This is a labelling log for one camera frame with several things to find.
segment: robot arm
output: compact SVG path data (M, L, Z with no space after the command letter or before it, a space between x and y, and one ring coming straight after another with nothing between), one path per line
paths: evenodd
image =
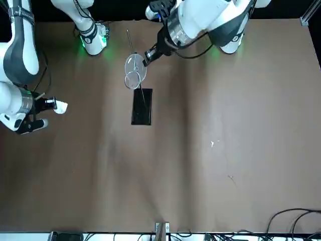
M57 106L55 98L44 99L26 88L39 71L30 0L8 0L8 5L12 38L0 43L0 121L24 134L46 127L47 120L37 120L36 114Z
M51 0L51 2L75 23L88 54L97 55L107 46L109 28L95 22L87 9L93 5L94 0Z
M190 46L202 31L208 33L213 45L231 52L228 45L239 46L241 37L237 40L236 37L243 35L250 11L254 6L265 7L270 1L185 0L178 7L176 0L151 2L145 12L147 18L152 19L155 17L152 13L158 13L164 26L157 35L157 43L145 52L144 65Z

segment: cable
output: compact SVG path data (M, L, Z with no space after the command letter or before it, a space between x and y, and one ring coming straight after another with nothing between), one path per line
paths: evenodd
M93 19L90 15L88 15L88 14L82 9L82 7L80 6L78 0L74 0L74 3L75 3L75 6L76 6L76 8L77 8L77 10L78 10L78 13L80 14L80 16L82 16L83 18L86 18L86 19L91 19L91 20L94 22L94 19ZM81 11L82 11L86 16L83 16L83 15L81 14L81 12L79 11L79 9L81 9Z
M213 47L213 44L210 44L210 46L206 50L204 50L202 53L195 55L195 56L184 56L184 55L179 54L178 52L175 52L175 53L176 53L176 55L180 56L183 59L196 59L196 58L199 58L202 55L206 54L212 47Z
M34 88L33 92L36 92L36 90L37 90L39 84L42 82L42 80L43 80L46 72L48 72L48 75L49 75L49 84L48 84L47 89L44 91L44 94L48 94L48 93L49 93L49 90L50 90L50 88L51 88L51 84L52 84L52 76L51 76L51 71L50 71L50 69L49 69L49 62L48 62L47 55L46 55L46 53L45 53L44 51L41 51L41 53L42 53L43 56L44 56L45 69L44 69L44 71L43 71L43 73L42 73L42 75L41 75L41 77L40 77L40 79L39 79L36 87Z
M307 237L306 239L311 239L313 236L320 234L320 233L321 233L321 231L315 232L315 233L311 234L309 237Z
M267 225L267 228L266 228L266 232L265 232L265 233L266 233L266 234L269 233L269 230L270 230L272 221L274 220L274 218L275 218L276 216L278 216L279 214L285 213L285 212L289 212L289 211L308 211L308 212L312 211L312 212L319 212L319 213L321 213L321 210L317 210L317 209L313 210L313 209L307 209L307 208L290 208L290 209L286 209L286 210L277 212L277 213L276 213L275 215L273 215L272 218L270 219L270 221L269 221L269 223L268 223L268 225Z
M93 237L95 233L90 233L86 238L85 241L88 241L91 237Z
M179 234L179 233L176 233L176 235L178 235L178 236L180 236L180 237L183 237L183 238L185 238L185 237L190 237L190 236L192 236L192 233L191 233L191 231L189 231L190 232L190 234L189 235L181 235L181 234Z
M144 235L150 235L149 240L151 239L152 234L149 234L149 233L142 233L142 234L139 236L139 238L137 239L137 241L139 241L139 240L140 240L140 238L141 238L141 237L143 237Z
M172 235L172 234L170 234L170 237L174 237L174 238L176 238L176 240L182 241L179 237L176 237L176 236L174 236L174 235Z
M309 213L318 213L318 214L321 214L320 211L308 211L308 212L305 212L303 214L301 214L299 217L296 218L296 220L294 221L293 225L292 225L292 240L294 239L294 230L295 230L295 226L297 224L297 222L305 215L309 214Z

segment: green led light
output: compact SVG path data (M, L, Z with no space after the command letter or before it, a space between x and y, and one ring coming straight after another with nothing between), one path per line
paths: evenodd
M86 48L85 47L85 42L83 41L82 37L80 36L80 39L81 39L81 42L82 42L82 47Z
M213 47L213 48L211 49L211 53L212 53L212 57L213 57L213 59L214 59L215 61L220 58L221 52L220 52L220 50L219 50L218 48Z

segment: transparent disc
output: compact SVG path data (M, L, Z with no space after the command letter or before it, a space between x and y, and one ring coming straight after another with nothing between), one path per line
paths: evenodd
M140 81L142 82L147 73L147 68L143 65L143 57L139 54L131 54L125 63L125 74L130 72L137 72L140 76Z
M140 85L141 78L138 72L132 71L126 74L125 85L129 89L137 89Z

